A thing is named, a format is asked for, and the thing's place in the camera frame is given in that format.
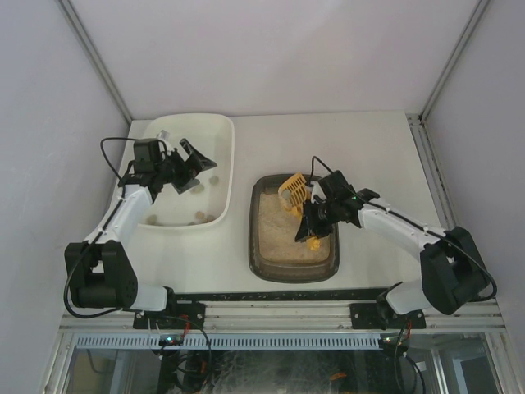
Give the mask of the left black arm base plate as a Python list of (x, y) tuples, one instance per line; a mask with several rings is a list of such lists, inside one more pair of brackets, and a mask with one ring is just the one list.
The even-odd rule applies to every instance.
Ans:
[(196, 301), (182, 301), (169, 305), (163, 311), (137, 312), (133, 329), (137, 330), (183, 330), (202, 328), (206, 317), (206, 305)]

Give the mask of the yellow litter scoop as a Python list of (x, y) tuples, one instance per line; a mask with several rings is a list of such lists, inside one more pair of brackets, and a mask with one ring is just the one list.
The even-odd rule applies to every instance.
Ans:
[[(304, 203), (311, 198), (312, 183), (308, 182), (302, 173), (295, 173), (284, 181), (278, 188), (277, 194), (281, 207), (290, 215), (301, 221), (304, 215)], [(283, 204), (281, 197), (289, 199), (288, 204)]]

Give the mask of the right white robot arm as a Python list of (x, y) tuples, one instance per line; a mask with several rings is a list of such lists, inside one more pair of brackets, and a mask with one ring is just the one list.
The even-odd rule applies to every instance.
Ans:
[(446, 230), (407, 217), (370, 189), (356, 190), (339, 170), (315, 180), (294, 174), (279, 189), (282, 205), (301, 217), (296, 242), (317, 248), (340, 222), (395, 243), (419, 265), (420, 278), (398, 282), (376, 300), (383, 323), (428, 308), (452, 315), (469, 302), (495, 298), (497, 285), (471, 233)]

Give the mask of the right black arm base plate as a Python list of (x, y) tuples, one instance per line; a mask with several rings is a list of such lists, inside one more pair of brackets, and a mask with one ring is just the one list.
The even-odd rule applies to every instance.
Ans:
[(424, 329), (426, 319), (421, 310), (408, 314), (397, 314), (388, 305), (381, 306), (376, 302), (352, 303), (349, 312), (353, 329), (401, 329), (410, 322), (412, 328)]

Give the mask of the brown litter box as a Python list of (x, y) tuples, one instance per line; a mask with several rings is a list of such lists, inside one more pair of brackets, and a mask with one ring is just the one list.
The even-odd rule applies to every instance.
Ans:
[(295, 241), (300, 218), (286, 211), (277, 194), (290, 178), (277, 174), (260, 178), (253, 186), (249, 212), (249, 267), (270, 282), (310, 283), (333, 277), (340, 266), (338, 227), (311, 250)]

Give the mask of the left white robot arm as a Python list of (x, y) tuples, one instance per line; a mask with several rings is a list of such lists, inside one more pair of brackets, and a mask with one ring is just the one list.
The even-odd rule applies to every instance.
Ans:
[(134, 139), (133, 158), (118, 175), (119, 196), (98, 226), (81, 242), (70, 243), (64, 252), (67, 279), (63, 290), (66, 311), (86, 319), (116, 311), (162, 312), (172, 289), (139, 282), (126, 253), (126, 246), (143, 215), (166, 185), (178, 194), (199, 184), (201, 172), (216, 163), (201, 154), (187, 139), (180, 147), (182, 158), (165, 137)]

